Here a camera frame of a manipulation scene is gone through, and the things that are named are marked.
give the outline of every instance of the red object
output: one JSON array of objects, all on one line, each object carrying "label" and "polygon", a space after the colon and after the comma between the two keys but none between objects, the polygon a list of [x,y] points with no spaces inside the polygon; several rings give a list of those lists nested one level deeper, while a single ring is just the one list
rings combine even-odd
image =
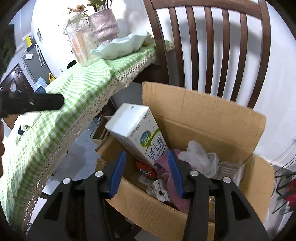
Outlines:
[{"label": "red object", "polygon": [[[296,179],[289,183],[288,193],[296,192]],[[286,200],[289,201],[289,206],[291,208],[296,208],[296,193],[293,193],[286,197]]]},{"label": "red object", "polygon": [[136,165],[137,165],[137,168],[139,169],[140,173],[142,173],[152,179],[156,179],[156,172],[151,166],[149,166],[145,163],[138,162],[138,161],[136,161]]}]

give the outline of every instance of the cardboard box flap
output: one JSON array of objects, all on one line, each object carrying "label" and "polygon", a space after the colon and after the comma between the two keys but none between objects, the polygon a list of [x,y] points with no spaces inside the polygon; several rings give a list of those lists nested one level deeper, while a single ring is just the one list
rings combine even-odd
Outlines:
[{"label": "cardboard box flap", "polygon": [[274,188],[273,167],[261,157],[252,156],[246,162],[239,188],[264,222]]},{"label": "cardboard box flap", "polygon": [[264,132],[265,116],[234,102],[172,85],[144,82],[142,87],[143,104],[156,122],[179,123],[248,153]]}]

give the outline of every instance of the lace trim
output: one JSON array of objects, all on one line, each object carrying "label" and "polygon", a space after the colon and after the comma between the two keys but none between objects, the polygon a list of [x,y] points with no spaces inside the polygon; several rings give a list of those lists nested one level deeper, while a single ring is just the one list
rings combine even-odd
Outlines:
[{"label": "lace trim", "polygon": [[[172,43],[168,43],[166,45],[168,51],[174,48]],[[152,64],[155,60],[156,53],[153,52],[141,61],[137,62],[135,65],[125,70],[120,76],[117,76],[115,79],[113,79],[110,86],[105,91],[103,91],[101,95],[98,96],[87,109],[85,109],[82,115],[64,134],[58,146],[50,154],[48,160],[43,165],[40,175],[36,177],[33,188],[31,189],[29,198],[25,204],[25,211],[21,223],[21,230],[23,234],[27,234],[32,212],[38,198],[42,193],[43,188],[46,185],[48,178],[55,170],[59,161],[66,154],[67,150],[71,147],[75,139],[87,127],[89,121],[102,110],[103,106],[108,102],[112,95],[117,93],[119,90],[126,88],[141,71]]]}]

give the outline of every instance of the table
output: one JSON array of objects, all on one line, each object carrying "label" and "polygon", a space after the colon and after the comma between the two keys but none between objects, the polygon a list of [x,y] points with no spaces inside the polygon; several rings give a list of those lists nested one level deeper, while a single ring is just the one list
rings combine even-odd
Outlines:
[{"label": "table", "polygon": [[[167,50],[173,44],[166,41]],[[61,93],[65,104],[59,111],[44,111],[15,145],[6,147],[0,201],[10,225],[23,235],[32,211],[50,174],[74,140],[120,89],[156,60],[155,45],[115,60],[100,59],[83,68],[65,71],[47,88]]]}]

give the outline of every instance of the wooden chair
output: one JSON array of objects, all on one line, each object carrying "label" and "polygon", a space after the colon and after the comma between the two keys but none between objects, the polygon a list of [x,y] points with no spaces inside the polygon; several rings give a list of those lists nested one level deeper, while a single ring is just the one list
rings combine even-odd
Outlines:
[{"label": "wooden chair", "polygon": [[222,97],[226,74],[229,62],[230,49],[230,24],[229,24],[229,10],[240,13],[241,24],[241,40],[239,64],[236,74],[236,79],[230,100],[236,101],[239,89],[242,82],[242,77],[245,68],[247,56],[247,16],[250,15],[261,20],[262,23],[262,42],[261,42],[261,59],[258,70],[256,83],[248,102],[248,107],[254,108],[260,91],[262,89],[267,67],[269,61],[270,44],[271,44],[271,27],[269,12],[265,0],[258,0],[258,3],[251,0],[143,0],[145,8],[152,26],[156,48],[157,57],[160,61],[163,71],[163,83],[170,84],[167,66],[166,48],[164,44],[163,32],[160,26],[160,21],[157,15],[157,9],[168,8],[170,20],[173,29],[173,38],[176,51],[177,67],[178,67],[178,81],[179,86],[185,87],[184,76],[184,61],[181,44],[180,29],[175,7],[185,7],[190,36],[191,58],[192,58],[192,89],[198,90],[198,47],[197,47],[197,31],[196,23],[193,13],[193,6],[204,7],[207,33],[207,69],[205,80],[205,93],[211,92],[213,80],[213,64],[214,64],[214,27],[211,7],[221,8],[223,17],[223,57],[222,68],[220,74],[220,82],[217,96]]}]

